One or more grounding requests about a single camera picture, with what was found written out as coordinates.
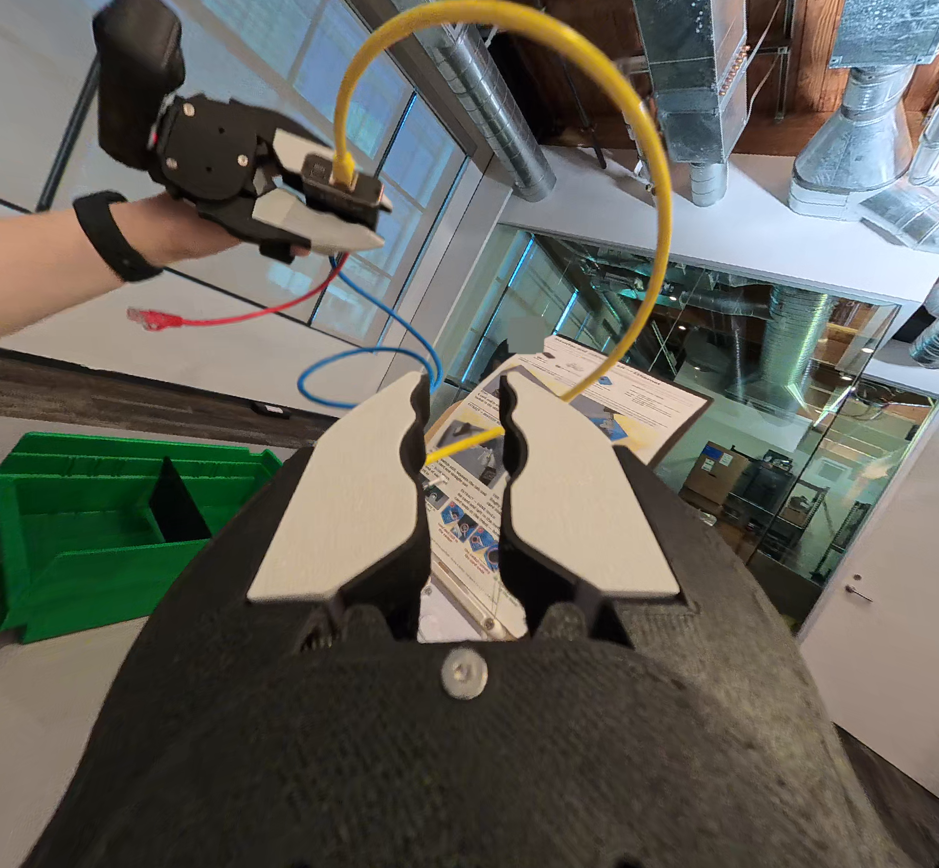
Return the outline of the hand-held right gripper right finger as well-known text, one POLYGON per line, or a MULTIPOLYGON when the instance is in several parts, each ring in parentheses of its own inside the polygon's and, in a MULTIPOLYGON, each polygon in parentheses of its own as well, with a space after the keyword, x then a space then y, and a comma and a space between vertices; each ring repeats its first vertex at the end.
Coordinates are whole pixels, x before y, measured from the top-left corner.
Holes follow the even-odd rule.
POLYGON ((617 456, 526 373, 499 382, 508 475, 499 575, 516 599, 674 599, 679 584, 617 456))

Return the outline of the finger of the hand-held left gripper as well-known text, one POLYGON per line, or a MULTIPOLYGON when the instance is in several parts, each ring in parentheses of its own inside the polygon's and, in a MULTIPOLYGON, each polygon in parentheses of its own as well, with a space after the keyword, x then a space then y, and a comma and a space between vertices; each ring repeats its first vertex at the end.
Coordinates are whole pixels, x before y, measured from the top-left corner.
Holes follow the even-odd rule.
POLYGON ((311 251, 323 256, 366 252, 384 246, 384 240, 374 230, 311 208, 285 189, 274 189, 259 197, 253 204, 252 218, 306 240, 311 251))
POLYGON ((334 152, 308 136, 277 128, 272 151, 281 183, 333 183, 334 152))

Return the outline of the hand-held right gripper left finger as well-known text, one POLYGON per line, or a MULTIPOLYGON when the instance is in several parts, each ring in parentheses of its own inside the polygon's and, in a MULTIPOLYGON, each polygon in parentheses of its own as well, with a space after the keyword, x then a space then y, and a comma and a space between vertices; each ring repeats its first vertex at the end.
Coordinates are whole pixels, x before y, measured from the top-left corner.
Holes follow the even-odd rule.
POLYGON ((404 593, 379 582, 390 604, 419 598, 429 576, 420 483, 429 381, 405 373, 348 411, 316 442, 261 561, 250 603, 351 604, 381 569, 416 557, 404 593))

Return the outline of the black network switch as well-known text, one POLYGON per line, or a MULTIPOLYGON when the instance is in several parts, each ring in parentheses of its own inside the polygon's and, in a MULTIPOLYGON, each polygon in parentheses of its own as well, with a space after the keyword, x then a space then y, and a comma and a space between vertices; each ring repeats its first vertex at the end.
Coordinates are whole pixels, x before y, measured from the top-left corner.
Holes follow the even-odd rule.
POLYGON ((308 154, 300 169, 300 181, 308 207, 372 231, 378 229, 383 214, 393 213, 393 203, 379 178, 355 170, 350 187, 336 182, 331 155, 308 154))

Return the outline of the green plastic bin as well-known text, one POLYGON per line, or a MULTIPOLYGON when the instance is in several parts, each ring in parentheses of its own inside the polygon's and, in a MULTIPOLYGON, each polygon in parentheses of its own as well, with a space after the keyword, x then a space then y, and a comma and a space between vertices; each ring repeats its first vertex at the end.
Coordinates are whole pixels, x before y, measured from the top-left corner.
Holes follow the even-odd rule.
POLYGON ((32 643, 151 614, 282 465, 237 445, 26 433, 2 461, 2 630, 32 643))

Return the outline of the person's left forearm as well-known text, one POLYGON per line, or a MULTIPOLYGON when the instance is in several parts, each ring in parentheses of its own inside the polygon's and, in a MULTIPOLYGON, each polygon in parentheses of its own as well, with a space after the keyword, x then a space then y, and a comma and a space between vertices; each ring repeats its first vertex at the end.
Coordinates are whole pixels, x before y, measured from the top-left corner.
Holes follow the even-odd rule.
POLYGON ((123 286, 73 210, 1 220, 1 335, 123 286))

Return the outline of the printed instruction sheet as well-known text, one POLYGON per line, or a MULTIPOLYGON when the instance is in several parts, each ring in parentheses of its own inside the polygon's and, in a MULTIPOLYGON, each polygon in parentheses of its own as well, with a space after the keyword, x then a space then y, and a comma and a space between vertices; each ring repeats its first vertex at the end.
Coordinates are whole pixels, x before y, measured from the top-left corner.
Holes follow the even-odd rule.
MULTIPOLYGON (((428 450, 478 437, 499 425, 499 382, 511 371, 526 373, 550 393, 562 395, 601 361, 600 354, 559 336, 543 351, 516 355, 485 376, 461 402, 452 401, 428 435, 428 450)), ((569 405, 581 411, 641 465, 658 463, 708 408, 711 401, 630 366, 617 364, 569 405)), ((465 448, 426 467, 431 533, 431 578, 455 601, 480 605, 517 639, 527 633, 523 605, 499 575, 502 498, 508 480, 504 436, 465 448)))

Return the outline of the black smartwatch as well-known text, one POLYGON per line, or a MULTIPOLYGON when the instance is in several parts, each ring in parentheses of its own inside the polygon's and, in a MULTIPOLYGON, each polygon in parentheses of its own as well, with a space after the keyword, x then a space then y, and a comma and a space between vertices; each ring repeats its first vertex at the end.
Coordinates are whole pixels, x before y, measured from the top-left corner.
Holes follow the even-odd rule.
POLYGON ((162 267, 144 258, 118 228, 111 206, 127 202, 123 194, 104 190, 76 198, 72 209, 90 245, 105 265, 125 283, 141 283, 160 275, 162 267))

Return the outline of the spiral metal duct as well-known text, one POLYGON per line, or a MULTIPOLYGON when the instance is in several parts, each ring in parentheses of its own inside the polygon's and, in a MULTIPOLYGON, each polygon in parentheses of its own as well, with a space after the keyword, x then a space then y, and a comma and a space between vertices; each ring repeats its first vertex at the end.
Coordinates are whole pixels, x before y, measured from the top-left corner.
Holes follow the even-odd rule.
MULTIPOLYGON (((393 0, 400 11, 432 1, 393 0)), ((424 29, 416 39, 507 170, 514 192, 529 202, 544 200, 556 176, 475 24, 424 29)))

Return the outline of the rectangular metal duct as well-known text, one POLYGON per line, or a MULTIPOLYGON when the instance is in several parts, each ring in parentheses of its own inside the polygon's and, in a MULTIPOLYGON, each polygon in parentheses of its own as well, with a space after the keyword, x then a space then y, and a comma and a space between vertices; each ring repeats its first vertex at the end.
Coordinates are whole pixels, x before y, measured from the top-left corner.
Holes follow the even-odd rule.
POLYGON ((748 119, 746 0, 632 0, 670 158, 698 207, 722 200, 748 119))

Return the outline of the conical metal duct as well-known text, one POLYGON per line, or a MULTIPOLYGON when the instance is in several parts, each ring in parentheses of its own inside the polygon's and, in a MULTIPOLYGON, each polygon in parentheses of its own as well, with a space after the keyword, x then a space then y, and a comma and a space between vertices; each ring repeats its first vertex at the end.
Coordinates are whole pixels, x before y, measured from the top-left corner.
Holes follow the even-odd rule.
POLYGON ((937 0, 845 0, 829 67, 847 69, 838 110, 795 158, 799 215, 865 221, 937 253, 937 138, 914 145, 903 97, 937 56, 937 0))

